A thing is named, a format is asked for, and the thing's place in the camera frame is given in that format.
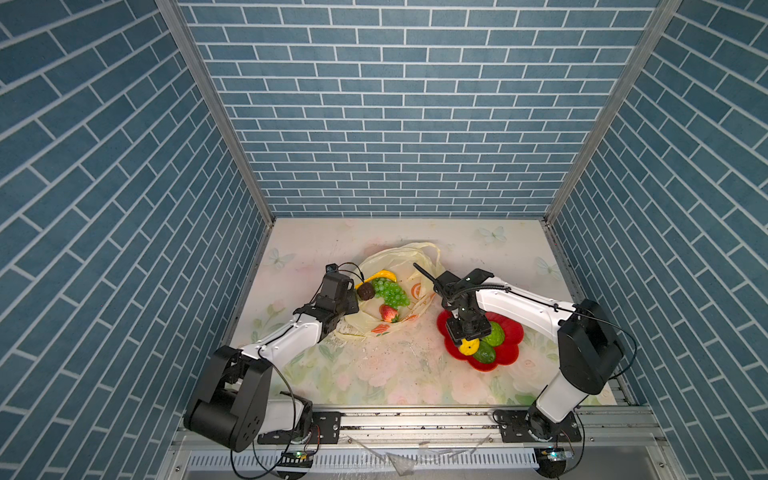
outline mounting plate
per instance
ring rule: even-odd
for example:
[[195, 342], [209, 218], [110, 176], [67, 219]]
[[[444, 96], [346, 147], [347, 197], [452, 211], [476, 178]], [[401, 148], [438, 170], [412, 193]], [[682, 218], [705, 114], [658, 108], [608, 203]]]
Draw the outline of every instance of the mounting plate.
[[[528, 412], [525, 410], [494, 410], [493, 416], [499, 424], [504, 443], [540, 442], [528, 428], [528, 422], [525, 420], [527, 415]], [[569, 439], [571, 443], [581, 441], [581, 431], [573, 412], [569, 412], [563, 419], [561, 428], [560, 441], [567, 442]]]
[[[320, 427], [320, 444], [332, 445], [339, 443], [339, 427], [341, 425], [341, 412], [312, 412], [312, 426], [310, 426], [309, 448], [317, 445], [317, 428]], [[259, 445], [285, 445], [290, 441], [290, 432], [280, 430], [259, 435]]]

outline blue brick wall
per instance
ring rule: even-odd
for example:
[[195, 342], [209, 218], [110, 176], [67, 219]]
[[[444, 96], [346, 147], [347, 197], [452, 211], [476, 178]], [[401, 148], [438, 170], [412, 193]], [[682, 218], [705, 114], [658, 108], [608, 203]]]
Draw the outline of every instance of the blue brick wall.
[[541, 217], [656, 3], [183, 10], [278, 216]]
[[555, 223], [689, 478], [765, 478], [768, 2], [684, 0]]
[[263, 221], [154, 0], [0, 2], [0, 478], [157, 472]]

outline black cable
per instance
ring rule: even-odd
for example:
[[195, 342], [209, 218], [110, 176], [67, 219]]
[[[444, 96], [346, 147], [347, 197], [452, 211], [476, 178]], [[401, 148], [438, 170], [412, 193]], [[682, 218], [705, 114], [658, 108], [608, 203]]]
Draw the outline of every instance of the black cable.
[[310, 433], [309, 438], [306, 439], [306, 445], [304, 445], [304, 453], [307, 455], [317, 455], [317, 452], [320, 451], [320, 425], [314, 425], [317, 427], [317, 447], [315, 447], [314, 451], [307, 451], [306, 447], [310, 444], [310, 439], [312, 437], [312, 433]]
[[578, 467], [578, 464], [581, 463], [581, 459], [584, 457], [584, 447], [586, 446], [586, 438], [587, 438], [587, 430], [584, 428], [584, 423], [581, 421], [581, 417], [576, 413], [576, 410], [574, 409], [574, 415], [576, 415], [576, 419], [581, 424], [581, 455], [579, 455], [578, 460], [576, 461], [576, 465], [567, 468], [564, 472], [562, 472], [560, 475], [565, 475], [566, 473], [573, 472], [576, 467]]
[[[291, 389], [290, 384], [288, 383], [288, 380], [286, 380], [286, 377], [283, 376], [281, 371], [275, 366], [274, 363], [270, 362], [268, 359], [262, 358], [265, 362], [268, 362], [274, 369], [275, 372], [277, 372], [277, 375], [280, 376], [280, 378], [283, 380], [283, 383], [286, 384], [286, 387], [288, 387], [288, 392], [290, 393], [291, 403], [293, 404], [293, 429], [291, 429], [291, 437], [293, 437], [296, 434], [296, 427], [298, 425], [298, 422], [296, 421], [296, 397], [293, 394], [293, 389]], [[272, 465], [272, 468], [269, 470], [266, 469], [264, 465], [261, 465], [261, 462], [259, 461], [259, 458], [256, 454], [256, 439], [253, 439], [253, 442], [251, 442], [250, 447], [253, 450], [253, 457], [256, 459], [256, 463], [259, 464], [261, 468], [264, 469], [264, 473], [261, 473], [255, 477], [246, 477], [241, 475], [236, 469], [235, 469], [235, 458], [234, 458], [234, 451], [230, 449], [230, 465], [232, 466], [232, 472], [234, 472], [235, 475], [237, 475], [238, 478], [241, 478], [243, 480], [257, 480], [258, 478], [262, 478], [267, 476], [268, 474], [272, 473], [272, 471], [277, 468], [277, 466], [280, 464], [280, 459], [288, 453], [288, 449], [290, 448], [290, 442], [286, 444], [286, 448], [283, 450], [283, 453], [280, 454], [277, 457], [277, 462], [275, 462], [275, 465]]]
[[354, 276], [356, 276], [357, 278], [359, 278], [361, 282], [365, 282], [365, 281], [366, 281], [366, 279], [362, 278], [362, 277], [360, 276], [360, 274], [359, 274], [359, 273], [357, 273], [357, 272], [353, 272], [353, 271], [351, 271], [351, 270], [343, 270], [343, 269], [340, 269], [340, 268], [339, 268], [339, 272], [347, 272], [347, 273], [351, 273], [352, 275], [354, 275]]
[[354, 262], [344, 262], [344, 263], [342, 263], [339, 266], [345, 266], [345, 265], [354, 265], [357, 268], [357, 271], [360, 272], [361, 280], [365, 278], [366, 275], [362, 272], [362, 270], [360, 269], [360, 266], [357, 263], [354, 263]]
[[322, 288], [322, 286], [323, 286], [323, 284], [321, 283], [317, 287], [317, 290], [315, 290], [315, 294], [312, 295], [312, 299], [309, 302], [307, 302], [307, 305], [312, 305], [313, 303], [315, 303], [315, 298], [317, 298], [317, 294], [320, 292], [320, 288]]
[[632, 349], [632, 357], [630, 358], [629, 363], [627, 364], [626, 367], [624, 367], [616, 375], [614, 375], [612, 377], [609, 377], [608, 380], [616, 379], [619, 376], [622, 376], [623, 374], [625, 374], [632, 367], [632, 365], [634, 364], [634, 360], [637, 358], [637, 339], [634, 338], [634, 335], [632, 335], [626, 329], [620, 327], [619, 325], [616, 325], [615, 323], [612, 323], [612, 322], [609, 322], [607, 320], [603, 320], [603, 319], [597, 318], [596, 316], [594, 316], [594, 314], [590, 310], [587, 310], [587, 309], [583, 309], [583, 310], [587, 310], [589, 313], [592, 313], [592, 315], [584, 315], [583, 313], [578, 312], [576, 310], [570, 310], [570, 309], [567, 309], [567, 308], [563, 308], [562, 306], [559, 306], [557, 303], [550, 304], [550, 303], [547, 303], [547, 302], [542, 302], [541, 300], [537, 300], [535, 298], [531, 298], [530, 296], [523, 295], [522, 293], [517, 293], [508, 285], [500, 285], [498, 283], [483, 283], [482, 285], [468, 286], [466, 288], [462, 288], [458, 292], [455, 292], [451, 296], [451, 298], [447, 299], [447, 300], [449, 302], [453, 302], [456, 299], [457, 296], [463, 295], [464, 293], [476, 292], [478, 290], [504, 290], [506, 293], [512, 293], [513, 295], [521, 296], [522, 298], [524, 298], [526, 300], [530, 300], [530, 301], [532, 301], [534, 303], [538, 303], [539, 305], [548, 306], [550, 308], [554, 308], [555, 310], [563, 310], [564, 312], [576, 313], [579, 316], [583, 316], [585, 318], [592, 319], [592, 320], [595, 320], [595, 321], [598, 321], [598, 322], [606, 323], [606, 324], [614, 327], [615, 329], [619, 329], [622, 332], [624, 332], [624, 335], [628, 336], [629, 339], [632, 340], [632, 344], [634, 346], [634, 348]]

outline yellow plastic bag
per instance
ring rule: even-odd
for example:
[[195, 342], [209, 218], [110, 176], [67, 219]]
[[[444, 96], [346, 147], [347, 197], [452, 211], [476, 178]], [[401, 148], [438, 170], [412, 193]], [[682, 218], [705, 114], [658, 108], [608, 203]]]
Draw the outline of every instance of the yellow plastic bag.
[[[434, 249], [435, 259], [426, 253]], [[360, 269], [365, 275], [371, 276], [380, 270], [389, 270], [397, 276], [397, 283], [405, 290], [411, 300], [408, 306], [398, 308], [397, 323], [383, 322], [379, 308], [384, 304], [382, 298], [359, 300], [360, 311], [344, 317], [336, 327], [336, 335], [344, 339], [375, 337], [402, 328], [407, 322], [417, 320], [427, 311], [435, 298], [432, 281], [421, 274], [414, 266], [418, 263], [429, 274], [437, 277], [445, 271], [440, 263], [440, 249], [429, 242], [409, 243], [404, 247], [389, 248], [374, 253], [366, 258]]]

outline red plate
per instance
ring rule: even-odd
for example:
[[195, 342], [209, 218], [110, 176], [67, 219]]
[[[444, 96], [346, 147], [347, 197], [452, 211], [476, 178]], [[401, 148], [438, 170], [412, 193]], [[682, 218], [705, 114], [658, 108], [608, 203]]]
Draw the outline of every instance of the red plate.
[[437, 329], [444, 337], [445, 349], [448, 350], [448, 353], [453, 358], [469, 362], [469, 365], [479, 372], [490, 372], [496, 368], [497, 365], [511, 365], [518, 359], [518, 356], [520, 355], [518, 344], [522, 342], [525, 332], [523, 331], [523, 326], [513, 319], [509, 319], [506, 316], [497, 313], [485, 314], [489, 321], [499, 324], [504, 330], [505, 338], [501, 345], [494, 347], [494, 350], [496, 350], [496, 360], [491, 363], [481, 363], [471, 355], [463, 355], [453, 344], [451, 336], [448, 334], [448, 327], [445, 324], [449, 316], [451, 316], [451, 313], [447, 310], [443, 310], [440, 315], [438, 315]]

